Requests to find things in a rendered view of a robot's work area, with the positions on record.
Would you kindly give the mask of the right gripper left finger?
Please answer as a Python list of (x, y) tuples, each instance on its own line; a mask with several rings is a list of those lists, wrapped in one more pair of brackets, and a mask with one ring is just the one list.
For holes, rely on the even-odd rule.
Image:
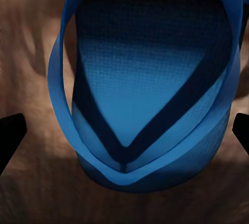
[(0, 175), (27, 133), (22, 113), (0, 119)]

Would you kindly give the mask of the sandal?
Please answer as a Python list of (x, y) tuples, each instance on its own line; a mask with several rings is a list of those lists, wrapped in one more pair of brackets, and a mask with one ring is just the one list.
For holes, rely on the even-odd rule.
[[(63, 37), (73, 14), (71, 113)], [(248, 19), (249, 0), (65, 0), (48, 90), (88, 177), (149, 193), (203, 171), (226, 132)]]

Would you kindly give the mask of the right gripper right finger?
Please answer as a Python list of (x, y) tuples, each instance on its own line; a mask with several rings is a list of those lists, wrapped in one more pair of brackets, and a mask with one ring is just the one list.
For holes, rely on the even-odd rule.
[(249, 154), (249, 115), (237, 113), (232, 130)]

